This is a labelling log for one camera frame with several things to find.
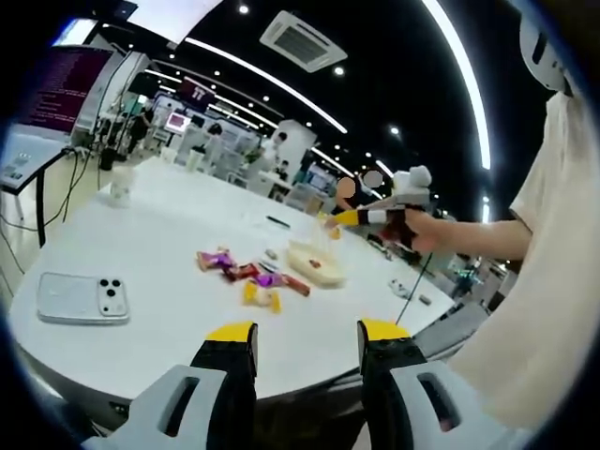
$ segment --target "small electronic device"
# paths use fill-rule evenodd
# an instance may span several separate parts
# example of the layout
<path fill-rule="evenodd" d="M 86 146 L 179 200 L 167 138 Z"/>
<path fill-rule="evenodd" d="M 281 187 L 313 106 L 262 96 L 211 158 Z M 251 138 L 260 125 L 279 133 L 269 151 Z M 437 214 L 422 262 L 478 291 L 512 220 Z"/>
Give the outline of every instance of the small electronic device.
<path fill-rule="evenodd" d="M 46 272 L 37 287 L 37 315 L 44 322 L 114 325 L 129 320 L 123 281 Z"/>

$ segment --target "monitor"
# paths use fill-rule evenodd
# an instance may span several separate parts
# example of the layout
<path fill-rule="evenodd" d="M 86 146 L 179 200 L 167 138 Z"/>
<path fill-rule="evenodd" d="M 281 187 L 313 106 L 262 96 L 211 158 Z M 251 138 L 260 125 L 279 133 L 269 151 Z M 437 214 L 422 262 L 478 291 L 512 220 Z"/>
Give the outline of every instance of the monitor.
<path fill-rule="evenodd" d="M 167 120 L 165 129 L 171 133 L 184 134 L 190 122 L 191 119 L 189 117 L 178 112 L 172 112 Z"/>

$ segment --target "white round table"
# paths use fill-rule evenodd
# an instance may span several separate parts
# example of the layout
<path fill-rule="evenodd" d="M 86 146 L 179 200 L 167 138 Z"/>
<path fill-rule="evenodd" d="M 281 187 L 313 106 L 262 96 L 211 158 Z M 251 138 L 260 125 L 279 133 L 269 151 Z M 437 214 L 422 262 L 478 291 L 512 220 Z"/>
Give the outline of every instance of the white round table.
<path fill-rule="evenodd" d="M 59 393 L 77 386 L 108 398 L 133 399 L 174 365 L 190 363 L 208 333 L 226 323 L 252 320 L 258 332 L 258 398 L 270 398 L 325 382 L 358 365 L 356 321 L 393 321 L 404 306 L 387 286 L 392 278 L 412 286 L 405 262 L 387 261 L 361 238 L 344 232 L 335 255 L 348 276 L 344 288 L 313 287 L 305 298 L 280 290 L 282 312 L 242 306 L 243 283 L 228 284 L 203 273 L 197 250 L 227 246 L 245 263 L 267 248 L 279 251 L 291 238 L 307 238 L 314 217 L 200 173 L 152 158 L 137 168 L 128 209 L 114 209 L 99 192 L 44 247 L 25 274 L 9 312 L 19 345 Z M 265 216 L 283 220 L 290 230 Z M 282 270 L 286 268 L 284 259 Z M 131 309 L 125 325 L 89 326 L 42 322 L 37 316 L 41 274 L 115 276 L 124 280 Z M 430 306 L 412 302 L 401 325 L 415 334 L 453 302 L 423 279 Z"/>

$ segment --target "black ceiling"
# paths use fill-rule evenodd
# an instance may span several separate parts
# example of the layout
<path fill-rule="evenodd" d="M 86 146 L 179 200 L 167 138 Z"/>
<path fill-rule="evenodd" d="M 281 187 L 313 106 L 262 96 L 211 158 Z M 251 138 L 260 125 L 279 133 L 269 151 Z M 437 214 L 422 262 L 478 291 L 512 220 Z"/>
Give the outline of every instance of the black ceiling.
<path fill-rule="evenodd" d="M 461 219 L 479 220 L 481 198 L 491 199 L 493 218 L 507 218 L 542 139 L 545 101 L 550 93 L 523 65 L 518 48 L 518 14 L 502 0 L 440 3 L 457 29 L 471 60 L 486 111 L 491 171 L 481 168 L 479 141 L 470 98 L 458 64 L 442 32 L 420 0 L 386 0 L 377 7 L 342 0 L 225 0 L 189 34 L 262 68 L 315 102 L 345 128 L 342 134 L 303 103 L 251 71 L 190 44 L 172 53 L 166 42 L 136 30 L 102 29 L 124 48 L 133 43 L 153 59 L 217 78 L 261 99 L 286 118 L 309 121 L 320 149 L 360 170 L 381 159 L 394 170 L 426 164 L 440 194 L 441 208 Z M 331 68 L 307 73 L 264 47 L 259 38 L 281 11 L 294 13 L 331 38 L 348 55 L 346 74 Z M 174 69 L 160 66 L 174 75 Z M 248 100 L 218 88 L 241 104 Z M 277 121 L 260 105 L 257 113 Z M 390 126 L 400 129 L 400 139 Z M 335 150 L 339 144 L 343 150 Z M 373 158 L 366 158 L 370 152 Z"/>

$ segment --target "screen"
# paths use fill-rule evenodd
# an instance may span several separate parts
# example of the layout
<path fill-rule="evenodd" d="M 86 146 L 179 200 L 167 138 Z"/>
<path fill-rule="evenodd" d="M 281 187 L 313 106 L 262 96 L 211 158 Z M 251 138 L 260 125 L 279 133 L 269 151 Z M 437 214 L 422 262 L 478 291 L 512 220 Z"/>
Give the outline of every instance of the screen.
<path fill-rule="evenodd" d="M 184 133 L 190 122 L 191 119 L 189 117 L 178 114 L 177 112 L 172 112 L 167 121 L 167 125 L 165 125 L 165 129 L 171 133 Z"/>
<path fill-rule="evenodd" d="M 112 54 L 91 47 L 51 47 L 45 72 L 20 123 L 70 133 L 85 98 Z"/>
<path fill-rule="evenodd" d="M 123 2 L 128 21 L 180 44 L 222 0 L 132 0 Z"/>

